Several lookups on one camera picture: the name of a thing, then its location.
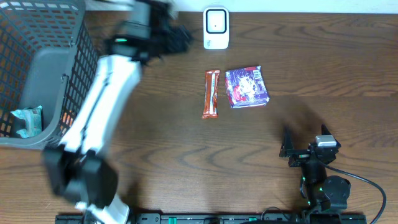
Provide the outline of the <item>teal snack packet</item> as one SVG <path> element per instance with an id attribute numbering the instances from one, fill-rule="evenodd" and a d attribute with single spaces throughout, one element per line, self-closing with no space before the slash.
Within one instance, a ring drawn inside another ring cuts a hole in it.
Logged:
<path id="1" fill-rule="evenodd" d="M 42 132 L 42 106 L 14 110 L 11 114 L 25 123 L 25 128 L 16 131 L 22 139 L 34 137 Z"/>

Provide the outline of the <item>purple snack packet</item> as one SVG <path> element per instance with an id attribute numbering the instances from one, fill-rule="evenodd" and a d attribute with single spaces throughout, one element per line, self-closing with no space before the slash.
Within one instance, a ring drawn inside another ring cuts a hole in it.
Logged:
<path id="1" fill-rule="evenodd" d="M 225 87 L 231 108 L 265 106 L 270 100 L 261 66 L 227 70 Z"/>

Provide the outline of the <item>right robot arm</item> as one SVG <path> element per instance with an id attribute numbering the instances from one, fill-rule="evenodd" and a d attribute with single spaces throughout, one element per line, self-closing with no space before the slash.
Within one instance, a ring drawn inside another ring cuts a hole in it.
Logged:
<path id="1" fill-rule="evenodd" d="M 321 134 L 306 149 L 295 149 L 290 130 L 284 128 L 280 157 L 289 159 L 289 167 L 301 168 L 300 193 L 308 202 L 309 208 L 300 214 L 303 223 L 325 222 L 335 216 L 339 223 L 340 213 L 347 209 L 351 183 L 338 175 L 327 175 L 326 165 L 336 159 L 341 144 L 327 127 L 321 125 Z"/>

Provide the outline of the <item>orange-red snack bar wrapper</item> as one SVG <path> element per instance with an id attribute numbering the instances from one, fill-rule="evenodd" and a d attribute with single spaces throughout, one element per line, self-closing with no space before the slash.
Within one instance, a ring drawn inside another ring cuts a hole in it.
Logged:
<path id="1" fill-rule="evenodd" d="M 205 106 L 203 119 L 217 118 L 217 96 L 220 70 L 207 70 L 205 72 Z"/>

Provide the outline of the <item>small orange snack packet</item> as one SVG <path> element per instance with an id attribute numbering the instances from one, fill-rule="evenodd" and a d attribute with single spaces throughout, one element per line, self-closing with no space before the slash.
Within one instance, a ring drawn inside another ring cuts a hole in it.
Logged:
<path id="1" fill-rule="evenodd" d="M 62 134 L 65 134 L 69 128 L 72 126 L 74 119 L 76 118 L 76 114 L 70 110 L 68 112 L 64 112 L 61 118 L 60 130 Z"/>

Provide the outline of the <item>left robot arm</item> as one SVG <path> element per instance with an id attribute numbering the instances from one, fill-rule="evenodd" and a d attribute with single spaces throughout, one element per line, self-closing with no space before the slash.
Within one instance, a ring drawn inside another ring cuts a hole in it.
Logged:
<path id="1" fill-rule="evenodd" d="M 107 163 L 109 141 L 144 66 L 153 58 L 186 52 L 192 36 L 173 26 L 170 1 L 135 1 L 131 16 L 105 41 L 96 76 L 81 110 L 43 161 L 52 191 L 99 223 L 134 223 L 117 193 L 118 173 Z"/>

